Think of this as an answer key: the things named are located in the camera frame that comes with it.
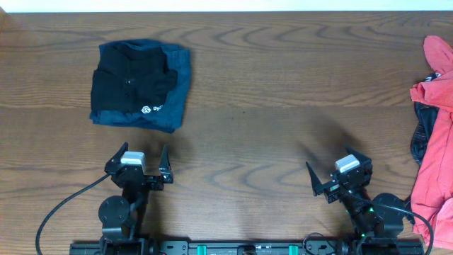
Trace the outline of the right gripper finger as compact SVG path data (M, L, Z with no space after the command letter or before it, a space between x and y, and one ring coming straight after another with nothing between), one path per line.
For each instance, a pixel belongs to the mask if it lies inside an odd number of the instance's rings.
M306 162L306 167L309 172L309 177L311 180L311 187L312 187L313 194L314 194L314 196L319 196L323 193L323 184L319 180L318 176L312 169L309 162Z
M370 165L372 163L372 160L368 156L365 156L352 147L347 146L345 150L348 154L353 155L362 166Z

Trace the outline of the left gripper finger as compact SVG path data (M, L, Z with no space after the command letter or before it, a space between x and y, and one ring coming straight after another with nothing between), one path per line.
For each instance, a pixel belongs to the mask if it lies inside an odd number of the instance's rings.
M117 173L122 167L121 158L128 151L128 143L125 142L121 148L106 162L105 173Z
M166 144L162 149L159 171L164 183L173 183L173 171L168 158L168 146Z

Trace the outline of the red t-shirt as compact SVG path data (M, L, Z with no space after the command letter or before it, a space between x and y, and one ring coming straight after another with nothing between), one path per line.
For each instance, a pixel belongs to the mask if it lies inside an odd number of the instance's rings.
M411 207L429 221L434 235L419 219L413 231L425 243L433 241L434 247L452 249L452 47L429 35L423 49L435 76L415 84L410 89L411 100L438 112L425 120L425 130L432 133L411 194Z

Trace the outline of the black patterned garment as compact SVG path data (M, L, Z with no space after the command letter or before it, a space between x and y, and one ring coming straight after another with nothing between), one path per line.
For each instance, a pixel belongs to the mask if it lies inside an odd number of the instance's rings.
M428 142L434 129L439 108L415 102L414 111L418 124L411 140L411 154L419 166L427 151Z

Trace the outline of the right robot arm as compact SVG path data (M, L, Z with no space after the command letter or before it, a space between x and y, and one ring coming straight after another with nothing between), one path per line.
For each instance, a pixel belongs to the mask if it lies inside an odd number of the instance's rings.
M339 202L345 207L354 232L333 240L320 236L306 238L303 247L307 254L423 254L423 245L415 240L399 239L403 219L411 219L403 200L391 193L380 193L371 199L369 185L372 160L352 147L347 155L335 162L331 180L322 183L310 163L306 163L315 196L323 195L327 203Z

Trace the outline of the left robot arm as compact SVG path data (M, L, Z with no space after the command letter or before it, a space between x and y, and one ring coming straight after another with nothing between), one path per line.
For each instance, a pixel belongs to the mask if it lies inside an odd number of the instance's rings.
M174 177L164 146L159 163L160 174L146 175L146 159L142 152L123 146L105 164L113 183L122 189L121 195L106 198L98 209L102 222L101 254L159 254L159 245L151 237L140 234L149 193L162 191Z

